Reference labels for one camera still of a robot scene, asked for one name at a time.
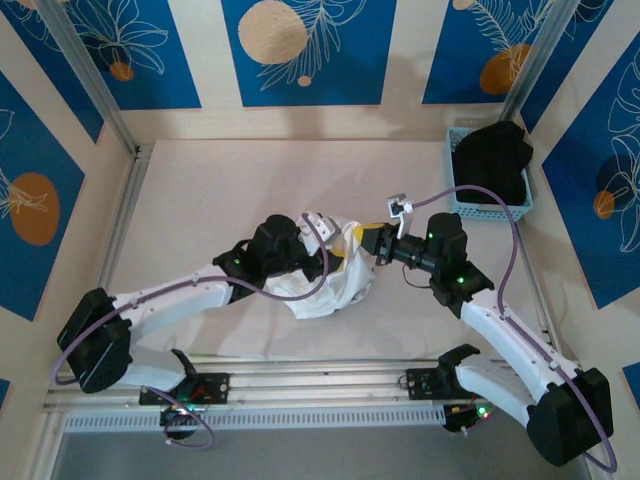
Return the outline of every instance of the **white table surface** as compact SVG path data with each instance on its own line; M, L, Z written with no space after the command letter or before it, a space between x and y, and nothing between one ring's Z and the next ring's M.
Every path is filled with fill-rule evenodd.
M185 275L251 238L268 215L311 209L362 223L389 221L386 198L419 201L447 187L442 143L391 141L159 141L110 284L117 294ZM411 233L447 200L419 209ZM498 285L510 255L508 225L464 221L469 259ZM415 283L428 277L409 272ZM520 258L506 301L540 331ZM462 343L493 349L428 290L384 267L368 297L329 317L296 320L258 295L155 332L144 343L190 353L267 358L434 358Z

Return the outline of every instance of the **white cloth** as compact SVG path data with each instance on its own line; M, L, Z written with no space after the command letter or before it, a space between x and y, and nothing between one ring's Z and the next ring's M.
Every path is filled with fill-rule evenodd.
M353 229L360 224L355 221L331 217L341 228L341 233L331 242L331 250L344 251L344 260L340 268L330 273L326 282L315 295L297 302L285 302L297 319L316 318L331 315L336 310L362 300L375 277L373 259L359 248ZM298 226L304 224L298 220ZM287 297L302 295L320 282L320 277L312 283L302 271L267 279L266 289L276 295Z

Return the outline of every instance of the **black cloth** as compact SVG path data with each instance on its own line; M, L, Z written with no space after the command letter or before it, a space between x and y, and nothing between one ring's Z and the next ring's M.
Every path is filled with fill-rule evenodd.
M503 121L476 130L462 139L453 152L456 185L478 185L498 195L507 205L522 205L527 190L522 170L533 156L524 141L524 130ZM460 202L497 203L489 195L472 190L456 192Z

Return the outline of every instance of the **plastic basket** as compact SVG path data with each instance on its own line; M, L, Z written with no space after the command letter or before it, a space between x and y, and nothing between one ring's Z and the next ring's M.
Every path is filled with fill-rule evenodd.
M444 161L449 175L450 185L455 185L455 177L453 175L453 151L464 137L473 132L471 128L452 127L447 131L447 139L444 148ZM529 186L529 177L526 170L522 171L522 178L527 188L527 197L523 205L509 205L509 210L515 221L520 220L522 216L533 208L533 197L531 196L531 187ZM507 215L500 205L482 205L479 203L460 202L456 195L450 195L451 212L459 214L462 218L477 218L482 220L498 220L507 221Z

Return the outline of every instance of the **gray floor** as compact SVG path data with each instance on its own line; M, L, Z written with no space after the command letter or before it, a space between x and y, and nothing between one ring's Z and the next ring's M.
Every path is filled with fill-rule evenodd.
M580 462L546 464L522 427L496 414L455 436L441 427L226 431L211 451L168 447L158 433L68 434L55 480L425 480L589 478Z

